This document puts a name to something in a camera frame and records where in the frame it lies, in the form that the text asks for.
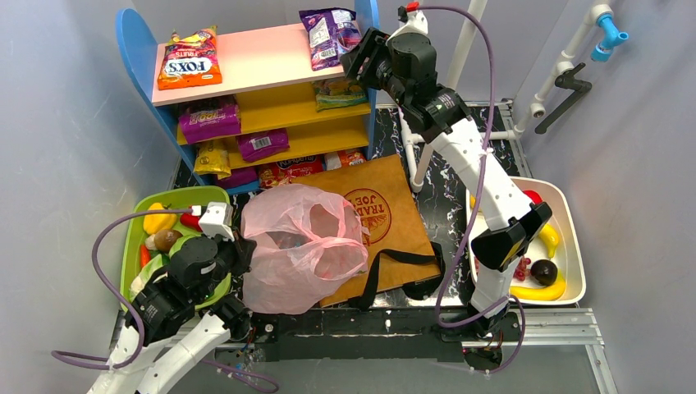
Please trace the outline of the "purple Fox's candy bag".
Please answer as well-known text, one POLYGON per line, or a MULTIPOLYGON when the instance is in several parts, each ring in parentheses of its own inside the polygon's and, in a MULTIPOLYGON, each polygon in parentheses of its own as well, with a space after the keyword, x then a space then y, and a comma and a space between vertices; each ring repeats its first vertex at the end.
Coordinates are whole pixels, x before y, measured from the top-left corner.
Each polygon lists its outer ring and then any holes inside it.
POLYGON ((308 34, 313 71, 339 66, 340 57, 361 40, 355 11, 331 7, 301 10, 298 14, 308 34))

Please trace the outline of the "pink plastic grocery bag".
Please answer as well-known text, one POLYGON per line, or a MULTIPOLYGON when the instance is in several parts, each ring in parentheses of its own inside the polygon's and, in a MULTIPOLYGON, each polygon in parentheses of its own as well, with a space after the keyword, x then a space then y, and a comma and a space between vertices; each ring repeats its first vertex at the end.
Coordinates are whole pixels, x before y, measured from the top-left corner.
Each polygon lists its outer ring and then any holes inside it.
POLYGON ((368 268, 359 214, 339 194, 276 186, 246 204, 240 224, 256 244, 241 288, 256 314, 303 314, 368 268))

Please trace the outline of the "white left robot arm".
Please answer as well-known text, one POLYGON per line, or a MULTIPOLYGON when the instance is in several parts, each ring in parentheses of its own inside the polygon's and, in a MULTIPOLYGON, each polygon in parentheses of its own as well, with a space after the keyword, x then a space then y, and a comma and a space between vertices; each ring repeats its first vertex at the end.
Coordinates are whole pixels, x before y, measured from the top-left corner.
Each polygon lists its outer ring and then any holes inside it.
POLYGON ((167 393, 215 347, 243 340, 251 311, 233 294, 223 296, 175 345, 172 338, 227 276, 250 270, 255 241, 236 236, 194 236, 181 243, 135 297, 125 326, 92 393, 167 393))

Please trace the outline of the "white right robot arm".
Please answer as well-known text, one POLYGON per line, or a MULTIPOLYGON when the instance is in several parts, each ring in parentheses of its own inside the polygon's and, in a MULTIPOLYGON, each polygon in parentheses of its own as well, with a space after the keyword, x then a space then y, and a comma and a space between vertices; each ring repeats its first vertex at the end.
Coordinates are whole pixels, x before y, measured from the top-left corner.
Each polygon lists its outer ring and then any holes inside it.
POLYGON ((545 202, 534 203, 487 151, 469 108, 453 89, 437 82, 437 52, 429 38, 408 32, 389 35, 367 29, 358 45, 341 56, 347 78, 362 87, 383 90, 421 135, 475 192, 487 229, 464 243, 479 261, 470 322, 494 327, 504 316, 519 259, 552 217, 545 202))

